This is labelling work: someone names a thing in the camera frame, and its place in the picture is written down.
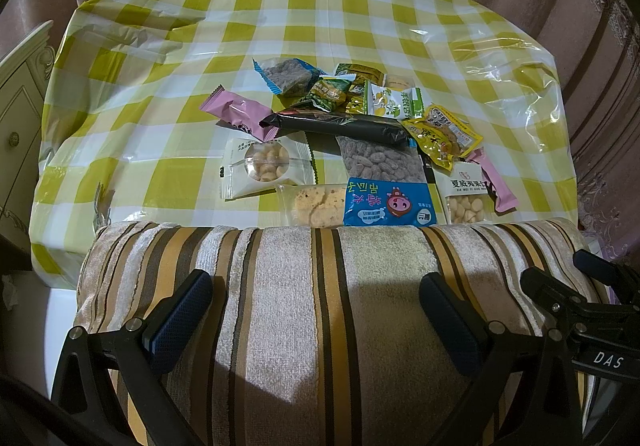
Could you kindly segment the clear cookie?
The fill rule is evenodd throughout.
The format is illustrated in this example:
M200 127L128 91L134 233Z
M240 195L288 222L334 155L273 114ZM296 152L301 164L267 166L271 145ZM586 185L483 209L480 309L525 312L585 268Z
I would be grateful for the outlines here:
M277 193L285 226L335 228L343 224L345 185L281 185Z

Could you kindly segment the pink snack bar wrapper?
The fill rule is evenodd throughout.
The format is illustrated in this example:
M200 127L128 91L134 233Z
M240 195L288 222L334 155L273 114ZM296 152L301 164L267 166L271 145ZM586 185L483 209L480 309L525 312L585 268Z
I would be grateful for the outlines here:
M224 86L218 86L201 104L200 110L252 135L262 143L268 143L277 137L277 126L262 126L262 121L272 114L268 106L228 91Z

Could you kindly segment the green pea snack packet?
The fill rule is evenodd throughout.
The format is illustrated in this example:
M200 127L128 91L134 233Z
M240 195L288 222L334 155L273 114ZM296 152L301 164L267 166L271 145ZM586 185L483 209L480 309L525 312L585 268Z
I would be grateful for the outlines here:
M305 100L324 112L334 112L346 101L350 86L349 80L321 76L307 92Z

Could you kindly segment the small blue-edged dried fruit packet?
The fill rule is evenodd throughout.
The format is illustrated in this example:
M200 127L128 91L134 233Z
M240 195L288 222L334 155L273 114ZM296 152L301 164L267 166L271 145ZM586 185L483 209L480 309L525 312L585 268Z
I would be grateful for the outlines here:
M298 58L253 60L254 70L269 90L282 97L303 97L324 74L320 68Z

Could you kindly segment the white macadamia nut packet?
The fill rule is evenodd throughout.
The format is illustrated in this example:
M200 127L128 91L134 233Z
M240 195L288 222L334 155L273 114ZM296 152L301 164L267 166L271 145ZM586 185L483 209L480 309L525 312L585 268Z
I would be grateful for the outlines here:
M434 176L447 224L488 224L496 220L495 204L478 164L454 162L450 171L435 169Z

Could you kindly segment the striped velvet sofa cushion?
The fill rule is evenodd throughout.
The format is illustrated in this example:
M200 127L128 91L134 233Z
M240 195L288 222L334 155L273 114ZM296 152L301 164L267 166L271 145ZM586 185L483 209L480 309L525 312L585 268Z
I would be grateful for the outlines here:
M120 223L88 250L77 325L146 317L188 273L214 299L164 383L207 445L424 445L466 385L419 302L426 273L510 331L546 318L520 287L536 266L591 302L565 219L502 225L234 229Z

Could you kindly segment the yellow snack packet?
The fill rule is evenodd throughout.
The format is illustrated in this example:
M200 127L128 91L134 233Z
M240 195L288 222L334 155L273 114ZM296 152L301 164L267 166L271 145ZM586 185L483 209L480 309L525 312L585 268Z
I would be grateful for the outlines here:
M422 117L404 120L401 125L427 158L446 171L483 142L483 137L468 124L437 104L429 104Z

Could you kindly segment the large blue dried plum bag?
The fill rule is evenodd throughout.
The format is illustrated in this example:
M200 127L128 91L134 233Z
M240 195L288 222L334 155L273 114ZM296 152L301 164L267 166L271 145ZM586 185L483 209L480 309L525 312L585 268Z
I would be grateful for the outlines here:
M348 175L343 224L416 226L437 223L423 161L416 148L336 138Z

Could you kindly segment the yellow checked plastic tablecloth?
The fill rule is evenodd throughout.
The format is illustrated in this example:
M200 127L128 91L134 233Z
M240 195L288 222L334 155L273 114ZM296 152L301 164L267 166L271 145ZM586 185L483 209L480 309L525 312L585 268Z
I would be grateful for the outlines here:
M272 193L224 201L234 137L201 109L217 87L280 109L258 60L356 62L465 119L518 198L510 221L575 219L577 184L549 51L472 0L88 0L66 28L43 106L32 266L71 289L99 188L113 221L280 224Z

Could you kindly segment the white nut packet round window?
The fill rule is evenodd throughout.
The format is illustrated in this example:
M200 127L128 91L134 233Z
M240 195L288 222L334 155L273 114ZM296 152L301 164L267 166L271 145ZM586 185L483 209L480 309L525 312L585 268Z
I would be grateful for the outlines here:
M282 185L314 185L317 176L307 137L296 132L268 143L230 139L224 148L220 180L221 198L228 201Z

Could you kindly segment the long black snack bar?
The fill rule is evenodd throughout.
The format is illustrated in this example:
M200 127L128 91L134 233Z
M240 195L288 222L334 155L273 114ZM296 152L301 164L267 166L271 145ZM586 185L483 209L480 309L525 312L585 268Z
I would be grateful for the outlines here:
M329 113L320 110L285 110L267 115L259 125L286 131L344 136L392 147L407 146L409 143L409 134L399 122L379 120L370 115Z

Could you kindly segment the white green snack packet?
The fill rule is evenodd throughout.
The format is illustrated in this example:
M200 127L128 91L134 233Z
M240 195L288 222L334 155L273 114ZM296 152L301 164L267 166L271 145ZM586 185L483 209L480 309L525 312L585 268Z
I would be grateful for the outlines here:
M431 103L419 87L393 90L368 82L364 92L364 104L368 115L395 121L423 117Z

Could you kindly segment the beige biscuit packet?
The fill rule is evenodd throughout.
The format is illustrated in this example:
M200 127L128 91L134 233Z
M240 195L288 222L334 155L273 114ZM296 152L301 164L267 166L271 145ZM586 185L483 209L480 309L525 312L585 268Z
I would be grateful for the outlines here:
M384 86L393 90L405 90L413 87L411 80L396 75L387 74L385 76Z

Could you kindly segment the olive yellow candy packet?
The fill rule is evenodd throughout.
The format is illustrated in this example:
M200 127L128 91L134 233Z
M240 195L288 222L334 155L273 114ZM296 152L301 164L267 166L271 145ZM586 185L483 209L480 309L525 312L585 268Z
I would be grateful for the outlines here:
M361 84L352 84L347 91L345 112L349 114L367 115L369 113L369 85L368 80Z

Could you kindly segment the white carved cabinet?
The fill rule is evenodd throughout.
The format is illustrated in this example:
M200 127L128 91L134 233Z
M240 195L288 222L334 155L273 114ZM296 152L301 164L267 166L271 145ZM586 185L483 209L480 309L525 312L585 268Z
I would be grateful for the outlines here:
M40 128L55 51L51 20L39 24L1 61L1 240L27 254L38 181Z

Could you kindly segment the dark green gold snack packet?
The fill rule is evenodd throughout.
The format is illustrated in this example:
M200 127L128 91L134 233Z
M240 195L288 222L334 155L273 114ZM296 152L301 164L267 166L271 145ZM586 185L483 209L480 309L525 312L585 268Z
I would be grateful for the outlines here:
M375 85L382 86L385 80L385 74L378 68L354 62L340 62L334 68L334 74L339 75L355 75L352 80L354 85L361 85L364 82L371 82Z

